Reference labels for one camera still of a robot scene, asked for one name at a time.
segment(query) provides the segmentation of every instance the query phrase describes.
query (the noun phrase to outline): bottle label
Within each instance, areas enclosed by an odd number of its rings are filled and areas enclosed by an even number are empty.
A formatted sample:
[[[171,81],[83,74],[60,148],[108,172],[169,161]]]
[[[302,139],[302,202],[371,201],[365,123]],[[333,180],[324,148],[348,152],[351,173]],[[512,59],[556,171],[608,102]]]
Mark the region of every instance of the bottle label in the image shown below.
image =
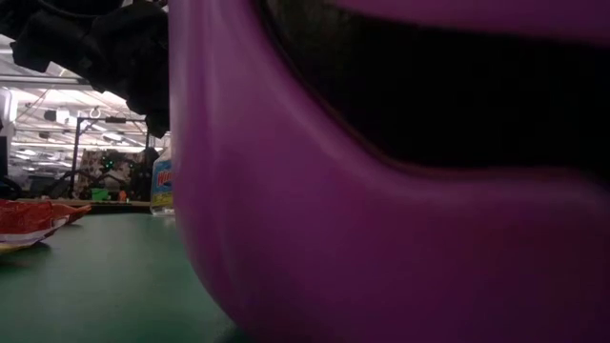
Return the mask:
[[[151,206],[172,206],[172,161],[160,161],[152,172]]]

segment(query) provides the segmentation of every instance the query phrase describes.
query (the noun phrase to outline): green tabletop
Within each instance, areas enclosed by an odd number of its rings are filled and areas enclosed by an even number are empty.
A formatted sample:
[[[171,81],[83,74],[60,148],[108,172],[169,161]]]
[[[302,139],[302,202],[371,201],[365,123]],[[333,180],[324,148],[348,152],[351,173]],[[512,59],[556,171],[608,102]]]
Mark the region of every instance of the green tabletop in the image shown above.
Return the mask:
[[[169,218],[91,215],[0,255],[0,342],[245,342]]]

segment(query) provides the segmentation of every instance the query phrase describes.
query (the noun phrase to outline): plastic bottle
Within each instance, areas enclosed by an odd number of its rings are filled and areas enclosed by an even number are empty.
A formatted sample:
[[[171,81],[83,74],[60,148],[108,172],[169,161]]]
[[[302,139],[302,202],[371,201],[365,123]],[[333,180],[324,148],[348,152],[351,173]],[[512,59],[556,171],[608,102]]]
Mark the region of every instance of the plastic bottle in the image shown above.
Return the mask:
[[[173,215],[172,150],[166,149],[152,165],[151,213]]]

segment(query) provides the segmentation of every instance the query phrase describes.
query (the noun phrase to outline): purple object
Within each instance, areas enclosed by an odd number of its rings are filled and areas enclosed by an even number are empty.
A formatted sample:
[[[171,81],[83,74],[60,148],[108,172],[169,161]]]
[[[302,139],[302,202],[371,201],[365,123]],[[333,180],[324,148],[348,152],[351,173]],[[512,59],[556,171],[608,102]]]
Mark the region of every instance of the purple object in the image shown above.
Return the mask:
[[[171,17],[176,216],[206,289],[252,337],[610,341],[599,185],[392,169],[293,78],[251,2],[175,1]]]
[[[345,9],[449,29],[610,45],[607,0],[334,0]]]

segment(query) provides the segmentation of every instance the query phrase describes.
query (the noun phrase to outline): black opening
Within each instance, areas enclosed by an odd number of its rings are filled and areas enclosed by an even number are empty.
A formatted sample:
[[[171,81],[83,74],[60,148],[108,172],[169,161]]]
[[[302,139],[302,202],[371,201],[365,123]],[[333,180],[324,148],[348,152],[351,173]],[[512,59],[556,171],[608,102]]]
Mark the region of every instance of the black opening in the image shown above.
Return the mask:
[[[9,140],[0,136],[0,177],[9,175]]]
[[[340,122],[424,166],[605,167],[610,50],[260,0],[289,64]]]

